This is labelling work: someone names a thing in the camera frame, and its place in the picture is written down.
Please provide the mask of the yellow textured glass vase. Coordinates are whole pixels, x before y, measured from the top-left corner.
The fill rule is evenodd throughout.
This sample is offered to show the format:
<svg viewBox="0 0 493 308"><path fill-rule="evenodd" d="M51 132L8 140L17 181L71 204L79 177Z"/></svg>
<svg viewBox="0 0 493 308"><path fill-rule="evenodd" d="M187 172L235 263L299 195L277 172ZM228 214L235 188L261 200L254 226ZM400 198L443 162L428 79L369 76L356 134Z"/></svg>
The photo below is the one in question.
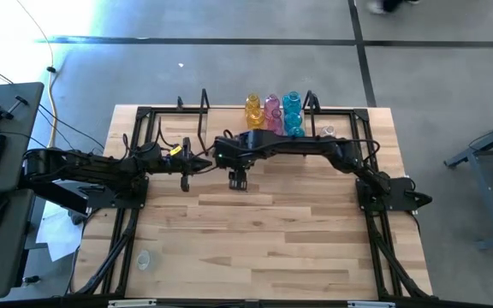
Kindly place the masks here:
<svg viewBox="0 0 493 308"><path fill-rule="evenodd" d="M246 110L246 124L249 129L264 129L264 112L261 109Z"/></svg>

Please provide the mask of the clear squat glass vase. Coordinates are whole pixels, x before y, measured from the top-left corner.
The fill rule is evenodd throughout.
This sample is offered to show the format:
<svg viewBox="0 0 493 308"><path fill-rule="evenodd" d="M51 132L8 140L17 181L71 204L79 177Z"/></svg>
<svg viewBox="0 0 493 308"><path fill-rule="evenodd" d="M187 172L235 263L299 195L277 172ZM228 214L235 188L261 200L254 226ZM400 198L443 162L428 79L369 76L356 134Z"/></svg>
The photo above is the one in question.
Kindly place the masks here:
<svg viewBox="0 0 493 308"><path fill-rule="evenodd" d="M147 250L141 250L136 258L136 265L139 270L148 270L151 264L151 254Z"/></svg>

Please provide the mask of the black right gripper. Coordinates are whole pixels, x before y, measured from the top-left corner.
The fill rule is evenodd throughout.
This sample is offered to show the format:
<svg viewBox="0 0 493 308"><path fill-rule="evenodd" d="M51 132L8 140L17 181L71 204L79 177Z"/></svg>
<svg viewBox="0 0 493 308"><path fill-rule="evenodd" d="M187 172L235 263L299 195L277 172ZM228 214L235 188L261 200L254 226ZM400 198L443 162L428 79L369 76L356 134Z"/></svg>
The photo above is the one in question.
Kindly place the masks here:
<svg viewBox="0 0 493 308"><path fill-rule="evenodd" d="M264 158L262 147L266 145L266 132L244 132L233 138L216 136L214 139L214 160L220 169L229 171L229 189L247 190L247 173L257 160Z"/></svg>

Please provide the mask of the dark grey desk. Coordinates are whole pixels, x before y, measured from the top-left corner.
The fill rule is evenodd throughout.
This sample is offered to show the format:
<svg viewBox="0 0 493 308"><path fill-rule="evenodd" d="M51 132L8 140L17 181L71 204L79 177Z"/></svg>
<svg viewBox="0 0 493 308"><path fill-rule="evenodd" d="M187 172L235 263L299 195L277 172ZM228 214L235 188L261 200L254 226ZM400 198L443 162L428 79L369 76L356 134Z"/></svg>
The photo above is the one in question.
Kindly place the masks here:
<svg viewBox="0 0 493 308"><path fill-rule="evenodd" d="M0 108L13 116L0 121L0 135L4 137L0 146L0 196L7 203L0 222L0 298L21 283L21 255L34 194L19 189L18 184L43 90L40 82L0 85Z"/></svg>

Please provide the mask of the person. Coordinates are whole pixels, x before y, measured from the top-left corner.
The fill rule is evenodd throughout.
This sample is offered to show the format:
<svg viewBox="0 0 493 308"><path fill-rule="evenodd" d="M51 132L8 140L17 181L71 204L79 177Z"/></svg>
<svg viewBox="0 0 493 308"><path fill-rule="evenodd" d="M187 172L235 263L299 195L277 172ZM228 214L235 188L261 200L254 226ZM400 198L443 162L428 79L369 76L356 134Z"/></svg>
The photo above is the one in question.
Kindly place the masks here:
<svg viewBox="0 0 493 308"><path fill-rule="evenodd" d="M403 3L416 5L422 0L371 0L367 10L374 15L386 15L395 12Z"/></svg>

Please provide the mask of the white label strip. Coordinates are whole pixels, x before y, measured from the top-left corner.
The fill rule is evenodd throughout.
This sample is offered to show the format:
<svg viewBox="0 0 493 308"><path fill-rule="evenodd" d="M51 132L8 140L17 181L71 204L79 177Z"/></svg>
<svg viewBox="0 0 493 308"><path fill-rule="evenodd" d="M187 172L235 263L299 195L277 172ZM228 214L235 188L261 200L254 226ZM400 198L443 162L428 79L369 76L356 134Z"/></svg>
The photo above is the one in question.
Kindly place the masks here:
<svg viewBox="0 0 493 308"><path fill-rule="evenodd" d="M385 301L350 300L347 308L396 308L395 303Z"/></svg>
<svg viewBox="0 0 493 308"><path fill-rule="evenodd" d="M110 300L107 308L152 308L156 306L155 299L119 299Z"/></svg>

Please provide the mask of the white paper sheet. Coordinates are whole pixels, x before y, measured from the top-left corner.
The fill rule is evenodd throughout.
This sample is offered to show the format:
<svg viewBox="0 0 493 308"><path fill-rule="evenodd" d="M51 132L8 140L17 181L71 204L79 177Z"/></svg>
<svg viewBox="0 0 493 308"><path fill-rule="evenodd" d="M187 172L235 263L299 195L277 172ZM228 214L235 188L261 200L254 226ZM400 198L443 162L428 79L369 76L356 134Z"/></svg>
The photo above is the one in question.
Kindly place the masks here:
<svg viewBox="0 0 493 308"><path fill-rule="evenodd" d="M55 262L75 252L80 246L84 224L74 224L68 211L50 201L45 208L38 227L37 244L46 244L50 260Z"/></svg>

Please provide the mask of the black support beam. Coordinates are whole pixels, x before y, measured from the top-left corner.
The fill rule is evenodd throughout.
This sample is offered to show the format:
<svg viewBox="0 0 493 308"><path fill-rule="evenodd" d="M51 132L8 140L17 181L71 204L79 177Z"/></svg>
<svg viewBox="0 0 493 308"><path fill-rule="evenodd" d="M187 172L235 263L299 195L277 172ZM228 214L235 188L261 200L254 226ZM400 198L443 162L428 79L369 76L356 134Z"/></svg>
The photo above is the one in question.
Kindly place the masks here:
<svg viewBox="0 0 493 308"><path fill-rule="evenodd" d="M71 210L76 214L87 216L87 200L79 194L69 191L53 182L49 183L32 183L22 182L19 188L33 190L33 192L52 203L59 204L67 210Z"/></svg>

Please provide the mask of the blue textured glass vase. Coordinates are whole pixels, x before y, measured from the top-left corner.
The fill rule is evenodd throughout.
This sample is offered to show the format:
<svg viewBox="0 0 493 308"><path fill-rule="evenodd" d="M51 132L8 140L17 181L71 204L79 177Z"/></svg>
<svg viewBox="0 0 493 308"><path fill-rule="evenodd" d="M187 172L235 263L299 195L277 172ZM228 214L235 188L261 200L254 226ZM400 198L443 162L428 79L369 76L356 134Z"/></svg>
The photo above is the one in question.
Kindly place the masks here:
<svg viewBox="0 0 493 308"><path fill-rule="evenodd" d="M286 114L296 113L301 111L301 95L298 92L290 92L283 96L282 107Z"/></svg>

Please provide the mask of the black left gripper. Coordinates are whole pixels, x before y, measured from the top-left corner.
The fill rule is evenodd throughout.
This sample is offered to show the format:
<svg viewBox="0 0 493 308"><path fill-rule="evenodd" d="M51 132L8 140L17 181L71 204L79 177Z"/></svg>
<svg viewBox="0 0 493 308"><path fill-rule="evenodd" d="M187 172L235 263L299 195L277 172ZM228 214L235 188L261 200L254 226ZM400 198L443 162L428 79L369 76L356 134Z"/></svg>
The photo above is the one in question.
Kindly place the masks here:
<svg viewBox="0 0 493 308"><path fill-rule="evenodd" d="M185 137L182 149L177 153L163 153L158 143L148 143L141 146L141 169L149 174L171 174L182 171L182 158L187 164L192 164L181 173L181 190L190 190L189 178L211 171L212 161L205 157L205 153L194 153L191 140Z"/></svg>

